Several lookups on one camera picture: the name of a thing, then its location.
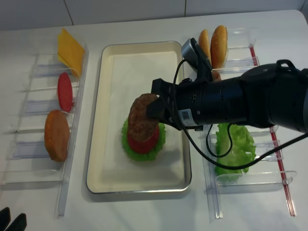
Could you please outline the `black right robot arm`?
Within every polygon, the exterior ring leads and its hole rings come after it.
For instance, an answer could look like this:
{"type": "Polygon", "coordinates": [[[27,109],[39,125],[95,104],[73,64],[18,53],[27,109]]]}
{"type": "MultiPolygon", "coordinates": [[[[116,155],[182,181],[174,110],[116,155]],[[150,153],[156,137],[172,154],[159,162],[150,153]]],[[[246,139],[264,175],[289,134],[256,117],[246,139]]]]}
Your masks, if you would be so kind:
{"type": "Polygon", "coordinates": [[[289,60],[220,81],[202,64],[196,80],[173,84],[156,79],[151,92],[158,98],[147,106],[146,115],[178,130],[233,123],[308,131],[308,71],[296,69],[289,60]]]}

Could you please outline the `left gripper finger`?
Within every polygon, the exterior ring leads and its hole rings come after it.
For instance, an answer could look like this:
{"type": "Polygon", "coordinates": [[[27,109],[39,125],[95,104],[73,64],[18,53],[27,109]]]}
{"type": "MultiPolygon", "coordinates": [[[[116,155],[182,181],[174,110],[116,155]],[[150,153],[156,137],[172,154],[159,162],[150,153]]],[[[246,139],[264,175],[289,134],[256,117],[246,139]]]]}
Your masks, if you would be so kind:
{"type": "Polygon", "coordinates": [[[21,213],[6,229],[6,231],[24,231],[26,229],[26,214],[21,213]]]}

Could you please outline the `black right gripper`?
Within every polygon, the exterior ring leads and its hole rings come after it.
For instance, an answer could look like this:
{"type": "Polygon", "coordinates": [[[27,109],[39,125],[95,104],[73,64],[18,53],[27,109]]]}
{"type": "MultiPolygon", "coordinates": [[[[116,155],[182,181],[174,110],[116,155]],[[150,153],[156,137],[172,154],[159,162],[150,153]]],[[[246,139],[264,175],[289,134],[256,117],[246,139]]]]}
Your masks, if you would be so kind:
{"type": "Polygon", "coordinates": [[[195,129],[205,124],[248,124],[246,81],[230,78],[221,81],[189,81],[180,84],[163,79],[152,81],[151,93],[159,95],[146,107],[146,116],[178,130],[195,129]]]}

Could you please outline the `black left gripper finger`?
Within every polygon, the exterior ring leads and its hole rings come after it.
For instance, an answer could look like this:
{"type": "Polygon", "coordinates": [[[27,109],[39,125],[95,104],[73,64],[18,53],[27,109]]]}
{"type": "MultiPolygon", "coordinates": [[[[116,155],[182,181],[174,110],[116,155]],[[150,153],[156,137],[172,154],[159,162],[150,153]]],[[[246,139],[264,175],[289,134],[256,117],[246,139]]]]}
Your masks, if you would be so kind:
{"type": "Polygon", "coordinates": [[[6,228],[11,222],[10,209],[5,207],[0,211],[0,228],[6,228]]]}

